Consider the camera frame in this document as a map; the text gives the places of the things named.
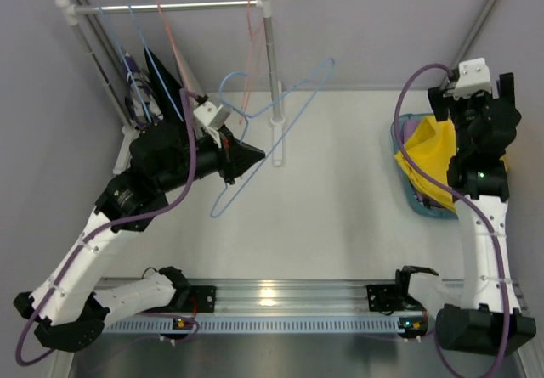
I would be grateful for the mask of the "purple trousers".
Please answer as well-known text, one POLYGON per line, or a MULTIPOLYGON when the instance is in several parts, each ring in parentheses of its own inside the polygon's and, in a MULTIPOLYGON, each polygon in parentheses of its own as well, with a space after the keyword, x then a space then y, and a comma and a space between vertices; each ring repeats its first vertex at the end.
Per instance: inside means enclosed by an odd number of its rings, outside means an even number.
MULTIPOLYGON (((447 186, 447 171, 456 153, 456 134, 451 120, 436 121, 434 116, 410 119, 402 124, 400 134, 409 157, 428 176, 447 186)), ((456 213, 450 193, 417 172, 400 151, 394 158, 416 192, 426 195, 439 208, 456 213)))

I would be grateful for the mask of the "yellow garment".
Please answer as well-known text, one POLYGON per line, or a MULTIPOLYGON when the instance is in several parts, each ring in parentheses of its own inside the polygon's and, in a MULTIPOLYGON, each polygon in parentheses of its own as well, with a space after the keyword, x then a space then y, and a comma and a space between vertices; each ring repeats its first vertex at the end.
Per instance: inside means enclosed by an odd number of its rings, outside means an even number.
POLYGON ((414 210, 430 217, 453 218, 456 198, 427 177, 446 185, 451 159, 460 160, 462 181, 454 188, 472 199, 483 195, 508 199, 507 161, 504 155, 463 144, 451 120, 433 115, 406 114, 391 127, 394 159, 414 210))

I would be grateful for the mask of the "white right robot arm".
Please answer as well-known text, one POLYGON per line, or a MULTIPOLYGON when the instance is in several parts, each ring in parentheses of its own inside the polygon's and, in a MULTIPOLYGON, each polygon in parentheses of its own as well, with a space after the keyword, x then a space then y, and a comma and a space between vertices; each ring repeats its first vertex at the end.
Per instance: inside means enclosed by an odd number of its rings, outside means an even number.
POLYGON ((459 64, 444 87, 428 90, 433 116, 395 156, 414 188, 456 214, 463 254, 463 289, 449 293, 436 272, 417 271, 408 293, 432 315, 443 350, 501 358, 536 336, 522 313, 507 257, 507 146, 521 115, 514 78, 493 82, 482 59, 459 64))

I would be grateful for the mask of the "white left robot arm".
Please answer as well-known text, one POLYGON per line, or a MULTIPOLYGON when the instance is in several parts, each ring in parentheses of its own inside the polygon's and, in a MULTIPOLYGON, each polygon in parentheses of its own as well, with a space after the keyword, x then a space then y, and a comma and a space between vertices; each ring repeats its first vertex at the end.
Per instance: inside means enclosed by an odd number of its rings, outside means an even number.
POLYGON ((76 353, 110 325, 139 313, 175 313, 188 308, 190 283, 173 266, 109 290, 96 285, 124 246, 155 217, 173 209, 167 193, 217 173, 226 184, 262 161, 265 153, 221 126, 218 137, 197 138, 189 123, 152 123, 130 144, 129 166, 96 200, 88 222, 61 264, 14 306, 49 351, 76 353))

